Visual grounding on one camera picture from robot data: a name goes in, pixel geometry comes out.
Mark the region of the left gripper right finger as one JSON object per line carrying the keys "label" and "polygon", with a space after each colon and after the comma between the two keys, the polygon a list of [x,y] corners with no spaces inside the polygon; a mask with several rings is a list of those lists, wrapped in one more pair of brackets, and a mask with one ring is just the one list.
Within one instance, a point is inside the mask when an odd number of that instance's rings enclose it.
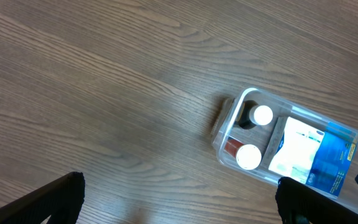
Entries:
{"label": "left gripper right finger", "polygon": [[283,224],[358,224],[358,213],[290,177],[279,179],[275,200]]}

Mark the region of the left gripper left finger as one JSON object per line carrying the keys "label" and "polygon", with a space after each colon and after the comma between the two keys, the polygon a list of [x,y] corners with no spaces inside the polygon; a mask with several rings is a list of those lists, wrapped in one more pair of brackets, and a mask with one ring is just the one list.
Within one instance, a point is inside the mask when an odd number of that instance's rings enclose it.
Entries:
{"label": "left gripper left finger", "polygon": [[76,223],[85,201],[85,178],[70,172],[0,208],[0,223]]}

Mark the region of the blue medicine box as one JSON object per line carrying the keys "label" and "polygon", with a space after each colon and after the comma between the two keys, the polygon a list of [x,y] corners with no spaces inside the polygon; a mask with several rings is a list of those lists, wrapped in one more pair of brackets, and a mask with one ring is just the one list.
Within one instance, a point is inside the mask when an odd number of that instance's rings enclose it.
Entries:
{"label": "blue medicine box", "polygon": [[358,137],[343,135],[335,127],[331,123],[320,130],[292,117],[279,117],[260,165],[337,197]]}

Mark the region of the orange bottle white cap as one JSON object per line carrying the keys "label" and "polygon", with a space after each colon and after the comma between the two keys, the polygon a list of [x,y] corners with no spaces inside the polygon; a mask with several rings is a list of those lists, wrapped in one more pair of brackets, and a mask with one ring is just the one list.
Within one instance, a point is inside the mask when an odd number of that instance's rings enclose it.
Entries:
{"label": "orange bottle white cap", "polygon": [[229,138],[224,150],[231,155],[237,165],[244,170],[256,169],[261,160],[262,154],[258,147],[253,144],[244,144],[237,139]]}

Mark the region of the black bottle white cap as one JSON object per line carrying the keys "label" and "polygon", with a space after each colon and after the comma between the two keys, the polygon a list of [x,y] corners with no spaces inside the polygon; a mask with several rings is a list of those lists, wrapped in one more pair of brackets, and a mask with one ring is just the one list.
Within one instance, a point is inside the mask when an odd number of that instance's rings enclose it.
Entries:
{"label": "black bottle white cap", "polygon": [[260,105],[256,101],[243,101],[234,122],[242,129],[252,129],[256,126],[268,125],[273,120],[273,111],[267,105]]}

